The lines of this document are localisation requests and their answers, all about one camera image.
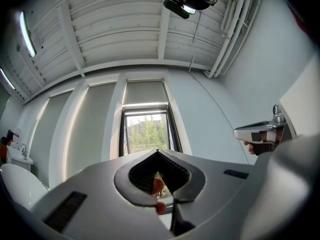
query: toilet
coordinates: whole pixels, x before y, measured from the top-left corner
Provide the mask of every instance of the toilet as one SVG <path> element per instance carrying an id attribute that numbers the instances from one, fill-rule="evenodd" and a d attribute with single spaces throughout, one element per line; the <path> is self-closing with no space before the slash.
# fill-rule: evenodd
<path id="1" fill-rule="evenodd" d="M 6 163 L 0 167 L 0 183 L 9 198 L 29 211 L 48 193 L 34 174 L 15 164 Z"/>

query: white wall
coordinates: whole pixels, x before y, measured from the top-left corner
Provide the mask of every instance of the white wall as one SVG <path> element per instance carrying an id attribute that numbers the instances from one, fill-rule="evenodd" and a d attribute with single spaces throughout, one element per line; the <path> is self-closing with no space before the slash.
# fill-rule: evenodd
<path id="1" fill-rule="evenodd" d="M 215 97 L 217 103 L 220 103 L 231 125 L 212 97 L 191 74 L 186 70 L 172 68 L 168 71 L 165 67 L 133 67 L 95 74 L 80 80 L 81 83 L 75 81 L 53 88 L 27 104 L 19 126 L 25 134 L 24 138 L 29 140 L 34 132 L 37 116 L 48 98 L 59 92 L 74 89 L 64 106 L 52 138 L 48 165 L 49 187 L 52 188 L 65 179 L 63 161 L 66 159 L 65 151 L 68 147 L 70 127 L 81 103 L 82 93 L 88 85 L 117 82 L 105 122 L 103 136 L 105 144 L 101 147 L 101 160 L 114 159 L 118 156 L 121 104 L 127 79 L 164 78 L 182 148 L 186 154 L 218 161 L 248 163 L 242 146 L 233 136 L 233 128 L 243 123 L 239 113 L 236 112 L 234 100 L 218 81 L 207 79 L 200 72 L 192 72 L 192 74 Z"/>
<path id="2" fill-rule="evenodd" d="M 8 130 L 14 131 L 18 126 L 22 111 L 23 103 L 15 96 L 11 96 L 0 119 L 0 138 L 6 137 Z"/>
<path id="3" fill-rule="evenodd" d="M 219 76 L 246 124 L 272 118 L 272 108 L 315 53 L 285 0 L 262 0 L 255 22 L 225 76 Z"/>

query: window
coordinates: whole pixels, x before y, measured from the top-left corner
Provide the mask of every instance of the window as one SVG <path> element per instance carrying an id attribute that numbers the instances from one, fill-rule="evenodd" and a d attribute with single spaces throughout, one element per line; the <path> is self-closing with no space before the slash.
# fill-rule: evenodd
<path id="1" fill-rule="evenodd" d="M 181 152 L 162 81 L 128 82 L 119 145 L 119 156 L 155 149 Z"/>

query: ceiling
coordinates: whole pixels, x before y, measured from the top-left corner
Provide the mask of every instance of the ceiling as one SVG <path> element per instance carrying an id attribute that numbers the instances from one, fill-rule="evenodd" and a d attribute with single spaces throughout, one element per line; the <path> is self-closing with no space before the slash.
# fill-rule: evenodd
<path id="1" fill-rule="evenodd" d="M 225 41 L 227 3 L 218 0 L 184 20 L 163 0 L 29 0 L 21 10 L 37 54 L 30 58 L 13 22 L 1 67 L 24 102 L 71 77 L 116 66 L 189 67 L 194 54 L 192 67 L 209 70 Z"/>

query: lit light fixture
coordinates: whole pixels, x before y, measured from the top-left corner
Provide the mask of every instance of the lit light fixture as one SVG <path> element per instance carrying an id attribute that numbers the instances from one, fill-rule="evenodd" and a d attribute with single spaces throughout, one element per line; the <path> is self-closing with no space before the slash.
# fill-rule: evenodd
<path id="1" fill-rule="evenodd" d="M 23 39 L 25 41 L 26 47 L 28 48 L 31 57 L 33 58 L 34 56 L 36 56 L 37 53 L 33 43 L 31 42 L 31 39 L 28 33 L 26 17 L 23 11 L 20 13 L 19 22 L 20 22 L 20 28 L 22 31 L 22 35 L 23 35 Z"/>
<path id="2" fill-rule="evenodd" d="M 1 71 L 1 74 L 3 75 L 3 77 L 5 78 L 5 80 L 8 82 L 8 84 L 12 87 L 12 89 L 16 89 L 14 87 L 14 85 L 10 82 L 10 80 L 8 79 L 8 77 L 6 76 L 5 72 L 2 70 L 1 67 L 0 67 L 0 71 Z"/>
<path id="3" fill-rule="evenodd" d="M 195 9 L 192 9 L 192 8 L 186 6 L 186 5 L 183 6 L 183 9 L 184 9 L 186 12 L 188 12 L 189 14 L 192 14 L 192 15 L 193 15 L 193 14 L 196 14 L 196 10 L 195 10 Z"/>

